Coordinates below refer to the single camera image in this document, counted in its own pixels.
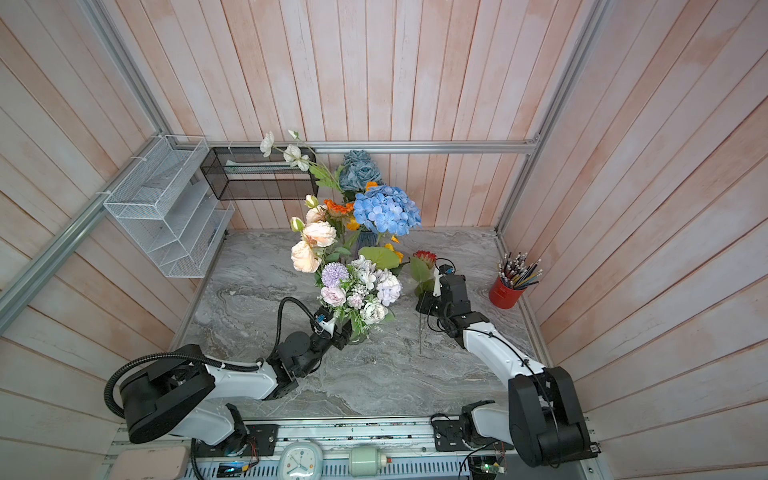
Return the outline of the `red gerbera stem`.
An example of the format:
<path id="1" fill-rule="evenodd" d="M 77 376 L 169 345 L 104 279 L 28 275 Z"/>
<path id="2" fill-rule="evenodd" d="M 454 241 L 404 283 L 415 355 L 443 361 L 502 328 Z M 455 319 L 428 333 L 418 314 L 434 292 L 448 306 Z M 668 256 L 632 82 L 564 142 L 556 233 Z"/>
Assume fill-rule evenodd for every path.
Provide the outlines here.
<path id="1" fill-rule="evenodd" d="M 410 273 L 416 282 L 415 295 L 417 297 L 416 311 L 418 320 L 418 349 L 423 352 L 423 332 L 425 316 L 430 314 L 434 303 L 434 287 L 437 256 L 426 250 L 418 250 L 411 255 Z"/>

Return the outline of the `clear grey glass vase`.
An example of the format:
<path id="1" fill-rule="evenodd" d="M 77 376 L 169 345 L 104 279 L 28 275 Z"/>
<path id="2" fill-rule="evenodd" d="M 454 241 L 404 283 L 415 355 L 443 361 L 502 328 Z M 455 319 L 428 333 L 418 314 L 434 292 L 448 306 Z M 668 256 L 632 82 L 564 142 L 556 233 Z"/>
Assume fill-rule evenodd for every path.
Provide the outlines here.
<path id="1" fill-rule="evenodd" d="M 367 339 L 368 327 L 364 323 L 350 320 L 343 327 L 343 334 L 347 345 L 360 344 Z"/>

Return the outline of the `white lilac flower bunch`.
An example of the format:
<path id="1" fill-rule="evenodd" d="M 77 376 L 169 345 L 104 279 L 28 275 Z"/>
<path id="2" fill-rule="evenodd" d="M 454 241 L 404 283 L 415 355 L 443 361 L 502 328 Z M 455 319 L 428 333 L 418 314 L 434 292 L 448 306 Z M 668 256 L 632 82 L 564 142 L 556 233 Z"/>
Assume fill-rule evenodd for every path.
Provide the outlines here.
<path id="1" fill-rule="evenodd" d="M 370 330 L 393 321 L 392 305 L 400 298 L 403 286 L 388 269 L 370 262 L 360 265 L 328 263 L 322 270 L 320 301 L 333 313 L 337 327 L 350 320 L 364 323 Z"/>

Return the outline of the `peach peony stem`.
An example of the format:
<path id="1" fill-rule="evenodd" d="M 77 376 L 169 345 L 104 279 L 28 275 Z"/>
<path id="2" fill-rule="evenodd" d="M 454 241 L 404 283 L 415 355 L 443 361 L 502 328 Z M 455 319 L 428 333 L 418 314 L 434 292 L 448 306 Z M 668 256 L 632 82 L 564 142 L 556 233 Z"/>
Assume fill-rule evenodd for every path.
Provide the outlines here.
<path id="1" fill-rule="evenodd" d="M 301 240 L 291 248 L 291 261 L 296 271 L 312 274 L 315 284 L 322 285 L 324 260 L 320 249 L 306 240 Z"/>
<path id="2" fill-rule="evenodd" d="M 305 219 L 292 217 L 291 230 L 300 233 L 302 239 L 312 247 L 330 247 L 337 241 L 337 230 L 330 223 L 331 217 L 327 206 L 314 195 L 305 197 L 305 205 L 308 208 Z"/>

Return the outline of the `blue purple glass vase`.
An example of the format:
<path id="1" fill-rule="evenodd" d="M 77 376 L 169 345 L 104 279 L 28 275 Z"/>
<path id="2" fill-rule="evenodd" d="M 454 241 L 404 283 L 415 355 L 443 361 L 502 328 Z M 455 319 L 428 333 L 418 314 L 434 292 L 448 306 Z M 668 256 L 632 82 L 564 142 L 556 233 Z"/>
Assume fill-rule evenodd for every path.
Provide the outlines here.
<path id="1" fill-rule="evenodd" d="M 378 243 L 378 234 L 372 231 L 361 231 L 357 238 L 357 247 L 374 247 Z"/>

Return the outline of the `blue hydrangea stem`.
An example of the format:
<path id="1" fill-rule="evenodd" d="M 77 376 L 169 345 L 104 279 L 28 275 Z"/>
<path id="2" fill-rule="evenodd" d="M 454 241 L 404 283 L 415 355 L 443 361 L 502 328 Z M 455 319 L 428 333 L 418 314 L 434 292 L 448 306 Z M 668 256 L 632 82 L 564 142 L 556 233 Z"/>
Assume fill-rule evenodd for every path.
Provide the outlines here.
<path id="1" fill-rule="evenodd" d="M 353 218 L 360 225 L 361 232 L 375 236 L 374 244 L 358 249 L 351 265 L 370 262 L 378 269 L 397 269 L 403 255 L 395 247 L 380 246 L 380 238 L 401 237 L 422 225 L 421 211 L 407 193 L 388 185 L 368 188 L 357 193 L 353 203 Z"/>

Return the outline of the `orange gerbera stem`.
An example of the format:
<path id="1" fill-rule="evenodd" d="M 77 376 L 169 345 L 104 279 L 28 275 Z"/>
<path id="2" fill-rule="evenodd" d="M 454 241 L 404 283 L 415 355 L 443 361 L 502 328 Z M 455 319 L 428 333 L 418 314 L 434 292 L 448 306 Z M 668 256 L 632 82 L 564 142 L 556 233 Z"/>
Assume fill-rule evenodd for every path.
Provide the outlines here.
<path id="1" fill-rule="evenodd" d="M 347 225 L 354 220 L 354 204 L 340 204 L 326 199 L 324 207 L 326 221 L 335 228 L 337 238 L 343 240 L 348 231 Z"/>

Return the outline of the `blue rose bunch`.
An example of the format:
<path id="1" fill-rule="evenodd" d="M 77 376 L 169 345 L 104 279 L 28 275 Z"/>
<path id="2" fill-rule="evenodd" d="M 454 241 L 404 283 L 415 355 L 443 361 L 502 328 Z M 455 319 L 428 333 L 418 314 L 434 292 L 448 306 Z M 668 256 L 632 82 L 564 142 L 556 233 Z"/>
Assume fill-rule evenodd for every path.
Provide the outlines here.
<path id="1" fill-rule="evenodd" d="M 347 152 L 339 168 L 339 186 L 345 201 L 352 202 L 371 182 L 380 184 L 382 173 L 370 154 L 364 150 Z"/>

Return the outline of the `white flower stem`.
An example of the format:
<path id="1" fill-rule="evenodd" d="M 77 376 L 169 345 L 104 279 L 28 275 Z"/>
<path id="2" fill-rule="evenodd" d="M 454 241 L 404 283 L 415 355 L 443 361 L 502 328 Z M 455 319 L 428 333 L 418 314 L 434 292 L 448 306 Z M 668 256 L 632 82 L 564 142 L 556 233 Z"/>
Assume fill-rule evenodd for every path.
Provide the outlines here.
<path id="1" fill-rule="evenodd" d="M 315 150 L 302 138 L 299 131 L 288 130 L 288 133 L 292 143 L 285 147 L 278 147 L 274 133 L 268 131 L 259 143 L 262 156 L 269 157 L 273 150 L 277 150 L 290 167 L 311 173 L 319 187 L 327 187 L 341 192 L 339 175 L 328 166 L 317 160 L 312 160 L 309 154 L 303 152 L 303 148 L 305 148 L 310 153 L 315 154 Z"/>

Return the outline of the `orange poppy flower bunch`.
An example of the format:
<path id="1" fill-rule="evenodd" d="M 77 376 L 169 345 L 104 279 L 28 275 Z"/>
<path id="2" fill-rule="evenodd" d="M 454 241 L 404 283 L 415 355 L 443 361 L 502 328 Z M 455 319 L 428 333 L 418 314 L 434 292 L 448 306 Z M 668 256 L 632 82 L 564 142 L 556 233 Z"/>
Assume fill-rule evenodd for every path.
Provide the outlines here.
<path id="1" fill-rule="evenodd" d="M 401 190 L 369 183 L 364 192 L 355 196 L 354 220 L 347 225 L 348 230 L 377 233 L 376 246 L 390 250 L 402 261 L 403 254 L 395 250 L 393 243 L 399 242 L 397 235 L 408 226 L 403 200 Z"/>

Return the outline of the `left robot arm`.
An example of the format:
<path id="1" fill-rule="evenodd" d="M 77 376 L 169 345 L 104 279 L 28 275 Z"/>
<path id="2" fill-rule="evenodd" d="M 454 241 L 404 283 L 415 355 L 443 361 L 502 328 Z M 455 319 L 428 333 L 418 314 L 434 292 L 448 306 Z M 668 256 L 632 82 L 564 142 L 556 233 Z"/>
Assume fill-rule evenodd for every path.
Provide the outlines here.
<path id="1" fill-rule="evenodd" d="M 210 358 L 196 344 L 147 355 L 107 381 L 107 408 L 126 421 L 129 440 L 148 443 L 166 434 L 188 437 L 227 455 L 242 452 L 250 432 L 232 398 L 276 400 L 316 371 L 332 347 L 344 349 L 353 328 L 321 323 L 294 332 L 265 360 L 239 364 Z"/>

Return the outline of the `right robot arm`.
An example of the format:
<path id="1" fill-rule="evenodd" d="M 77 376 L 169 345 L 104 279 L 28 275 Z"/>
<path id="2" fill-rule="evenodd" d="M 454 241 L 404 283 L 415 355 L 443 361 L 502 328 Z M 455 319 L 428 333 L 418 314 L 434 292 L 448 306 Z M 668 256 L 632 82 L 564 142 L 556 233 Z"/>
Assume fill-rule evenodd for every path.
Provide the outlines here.
<path id="1" fill-rule="evenodd" d="M 569 373 L 525 355 L 488 317 L 474 311 L 463 275 L 441 276 L 433 290 L 421 296 L 417 310 L 434 316 L 437 329 L 479 358 L 507 391 L 505 405 L 479 401 L 464 406 L 456 420 L 439 420 L 433 427 L 439 450 L 502 443 L 513 446 L 530 467 L 598 456 L 599 446 L 590 437 Z"/>

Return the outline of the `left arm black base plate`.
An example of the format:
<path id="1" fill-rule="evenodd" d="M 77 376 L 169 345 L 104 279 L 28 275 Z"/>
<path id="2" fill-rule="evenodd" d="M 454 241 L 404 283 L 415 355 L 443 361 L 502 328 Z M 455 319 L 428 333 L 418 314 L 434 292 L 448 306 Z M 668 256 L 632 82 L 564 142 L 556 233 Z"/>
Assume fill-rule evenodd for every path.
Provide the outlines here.
<path id="1" fill-rule="evenodd" d="M 247 424 L 247 434 L 233 433 L 222 443 L 210 446 L 197 440 L 192 449 L 198 458 L 268 457 L 272 456 L 278 440 L 278 424 Z"/>

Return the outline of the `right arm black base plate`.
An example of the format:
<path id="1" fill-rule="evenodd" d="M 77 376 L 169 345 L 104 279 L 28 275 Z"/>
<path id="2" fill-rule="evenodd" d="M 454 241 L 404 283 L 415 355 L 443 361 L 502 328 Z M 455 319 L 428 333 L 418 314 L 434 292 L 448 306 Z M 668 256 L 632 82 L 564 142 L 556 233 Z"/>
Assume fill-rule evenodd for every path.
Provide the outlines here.
<path id="1" fill-rule="evenodd" d="M 494 448 L 513 449 L 511 443 L 482 435 L 471 418 L 453 419 L 445 414 L 435 414 L 429 419 L 433 429 L 435 449 L 438 452 L 458 452 Z"/>

